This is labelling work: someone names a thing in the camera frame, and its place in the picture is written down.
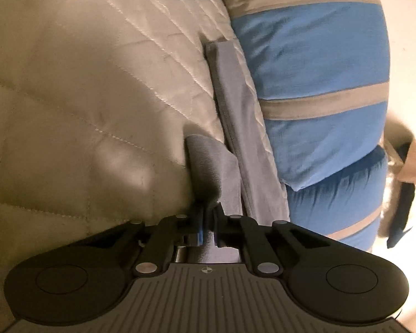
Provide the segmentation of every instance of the metal screw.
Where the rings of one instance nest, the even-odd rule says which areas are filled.
[[[154,263],[148,261],[144,263],[137,264],[136,271],[142,274],[151,274],[157,270],[157,266]]]
[[[279,266],[274,263],[265,262],[265,263],[260,263],[257,266],[257,270],[260,271],[261,273],[272,274],[272,273],[276,273],[279,270]]]

